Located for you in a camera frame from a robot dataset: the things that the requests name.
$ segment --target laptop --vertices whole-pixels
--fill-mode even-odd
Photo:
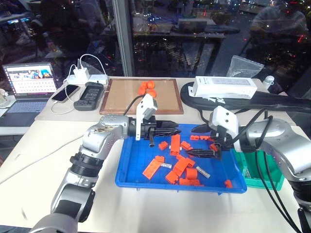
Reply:
[[[50,63],[3,65],[16,102],[0,117],[0,127],[28,127],[56,91]]]

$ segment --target green container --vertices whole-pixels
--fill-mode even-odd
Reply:
[[[235,157],[238,162],[238,166],[240,168],[240,171],[242,172],[246,185],[249,187],[255,187],[255,188],[264,188],[264,185],[260,179],[256,160],[255,160],[255,153],[241,153],[235,151]],[[272,189],[266,165],[264,162],[264,156],[263,151],[258,151],[258,159],[259,159],[259,167],[261,169],[261,173],[263,174],[263,178],[266,181],[266,184],[269,189]],[[277,189],[277,191],[281,190],[283,182],[284,182],[284,176],[281,173],[281,171],[278,169],[274,159],[271,155],[267,154],[267,160],[268,160],[268,166],[271,173],[271,178],[274,182],[274,185]]]

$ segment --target black remote control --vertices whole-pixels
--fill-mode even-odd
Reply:
[[[79,111],[95,110],[98,107],[103,92],[104,86],[101,83],[87,82],[82,96],[73,103],[74,108]]]

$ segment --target smartphone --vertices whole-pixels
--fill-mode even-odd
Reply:
[[[69,98],[76,93],[78,90],[80,89],[79,86],[77,85],[68,85],[66,92],[67,95],[69,96]],[[65,93],[65,88],[63,90],[61,90],[60,92],[58,92],[53,98],[52,100],[58,101],[59,103],[64,103],[67,101],[67,95]]]

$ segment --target blue plastic tray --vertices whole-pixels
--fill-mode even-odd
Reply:
[[[209,149],[211,142],[205,140],[190,141],[191,129],[196,125],[180,124],[179,129],[182,131],[180,141],[186,141],[193,148]],[[136,141],[134,137],[124,141],[119,167],[115,182],[120,187],[131,188],[157,188],[157,189],[173,189],[188,191],[208,191],[218,193],[244,193],[247,186],[244,177],[238,169],[237,162],[233,151],[223,151],[222,160],[209,158],[191,158],[196,163],[194,167],[200,166],[203,170],[210,174],[210,178],[205,178],[198,173],[198,179],[204,186],[184,186],[177,184],[169,184],[165,180],[165,176],[171,171],[166,167],[160,167],[154,176],[148,180],[142,172],[154,159],[156,155],[164,156],[165,163],[174,166],[178,161],[175,156],[170,155],[170,149],[166,148],[161,151],[158,144],[167,141],[170,145],[171,137],[155,137],[155,147],[149,147],[148,140]],[[180,154],[188,157],[185,150],[181,150]],[[231,180],[233,188],[226,188],[224,181]]]

